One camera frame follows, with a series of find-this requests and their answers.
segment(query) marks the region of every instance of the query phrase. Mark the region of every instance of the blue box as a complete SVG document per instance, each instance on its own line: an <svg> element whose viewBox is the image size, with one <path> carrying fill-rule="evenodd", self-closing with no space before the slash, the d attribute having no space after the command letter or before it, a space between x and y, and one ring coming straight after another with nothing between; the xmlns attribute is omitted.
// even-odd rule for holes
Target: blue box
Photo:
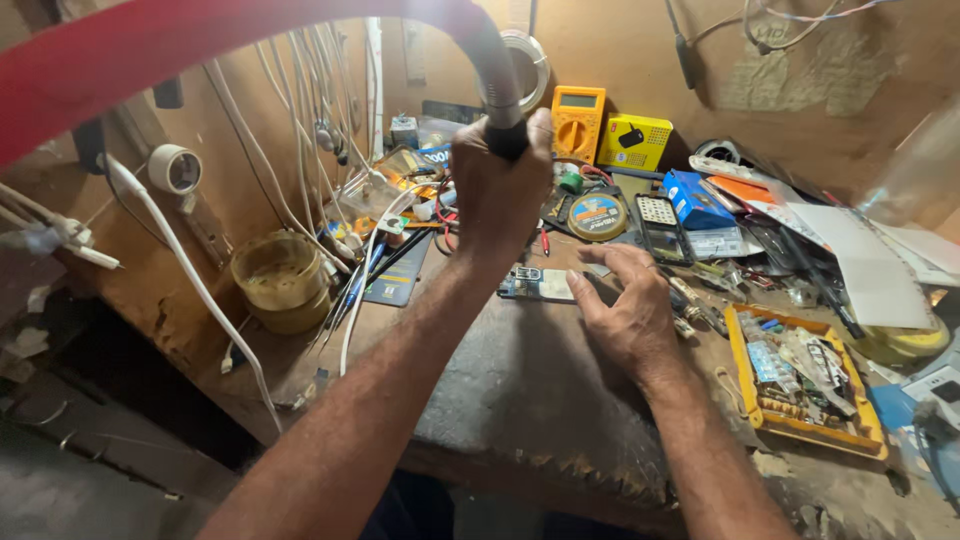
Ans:
<svg viewBox="0 0 960 540"><path fill-rule="evenodd" d="M699 173L671 170L663 177L663 189L680 222L691 231L736 225L732 214L700 187Z"/></svg>

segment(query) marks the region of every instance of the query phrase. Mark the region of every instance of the yellow multimeter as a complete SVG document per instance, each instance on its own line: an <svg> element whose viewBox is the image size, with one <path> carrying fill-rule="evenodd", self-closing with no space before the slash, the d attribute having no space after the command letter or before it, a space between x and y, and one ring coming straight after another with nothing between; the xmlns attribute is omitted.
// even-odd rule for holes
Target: yellow multimeter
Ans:
<svg viewBox="0 0 960 540"><path fill-rule="evenodd" d="M603 118L604 88L557 86L553 91L553 156L593 164Z"/></svg>

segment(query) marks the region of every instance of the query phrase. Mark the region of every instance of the roll of wire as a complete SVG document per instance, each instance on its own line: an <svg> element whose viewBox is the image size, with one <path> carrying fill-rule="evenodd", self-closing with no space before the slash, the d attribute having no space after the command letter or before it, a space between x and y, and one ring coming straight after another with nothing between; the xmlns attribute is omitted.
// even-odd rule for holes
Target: roll of wire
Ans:
<svg viewBox="0 0 960 540"><path fill-rule="evenodd" d="M506 45L507 49L519 51L524 57L529 58L534 66L533 72L529 72L529 67L524 70L526 72L521 72L516 62L514 62L516 79L520 84L521 92L527 89L524 87L524 82L529 81L533 76L537 78L537 85L533 91L520 98L520 110L524 113L530 112L537 107L537 104L543 99L543 93L546 92L547 83L550 81L550 61L546 58L540 42L532 36L519 30L504 30L500 33L500 36L503 38L503 44ZM477 79L476 84L480 99L486 103L487 96L479 79Z"/></svg>

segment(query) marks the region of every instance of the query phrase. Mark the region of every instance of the worn wooden table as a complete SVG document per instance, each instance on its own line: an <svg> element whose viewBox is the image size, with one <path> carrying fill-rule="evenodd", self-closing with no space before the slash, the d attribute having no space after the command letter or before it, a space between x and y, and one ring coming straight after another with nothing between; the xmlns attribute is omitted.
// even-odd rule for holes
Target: worn wooden table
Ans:
<svg viewBox="0 0 960 540"><path fill-rule="evenodd" d="M550 240L550 258L535 242L522 263L587 270L576 258L579 241L557 232ZM442 271L443 262L431 246L418 289ZM722 295L709 294L695 278L680 275L710 304L724 304ZM617 290L613 274L602 280L601 297L615 298ZM784 293L754 289L750 300L794 309ZM363 304L348 369L394 322L402 325L402 314L402 309ZM838 324L822 307L800 314ZM884 475L884 463L754 433L713 376L717 366L724 366L735 380L729 342L701 325L695 324L697 335L684 343L684 354L700 368L734 435L745 447L760 449L755 464L791 519L850 537L903 537L905 531L938 537L956 527L948 505L925 483L914 481L911 494L898 497ZM319 346L305 354L313 332L280 337L256 324L245 330L260 354L274 401L292 409L284 415L287 422L296 421L307 404L336 383L345 327L322 354ZM325 370L326 377L318 377L318 370ZM200 386L265 443L276 439L249 366L225 376L211 371ZM888 462L896 465L897 455L892 452ZM684 534L646 402L585 334L572 305L491 296L447 365L400 465L624 527Z"/></svg>

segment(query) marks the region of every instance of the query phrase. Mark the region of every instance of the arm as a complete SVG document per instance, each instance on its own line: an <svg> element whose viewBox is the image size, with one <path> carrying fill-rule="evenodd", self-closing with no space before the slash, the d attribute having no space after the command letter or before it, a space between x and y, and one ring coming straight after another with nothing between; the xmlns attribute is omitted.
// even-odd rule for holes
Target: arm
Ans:
<svg viewBox="0 0 960 540"><path fill-rule="evenodd" d="M200 538L360 533L447 361L537 224L552 183L549 111L539 110L528 126L530 148L516 164L488 155L482 124L457 134L463 232L456 255L421 287L402 326L357 358L256 463Z"/></svg>
<svg viewBox="0 0 960 540"><path fill-rule="evenodd" d="M736 443L707 389L681 358L669 285L650 255L625 244L587 246L580 256L609 267L624 291L613 307L567 272L587 323L647 397L693 538L796 538Z"/></svg>

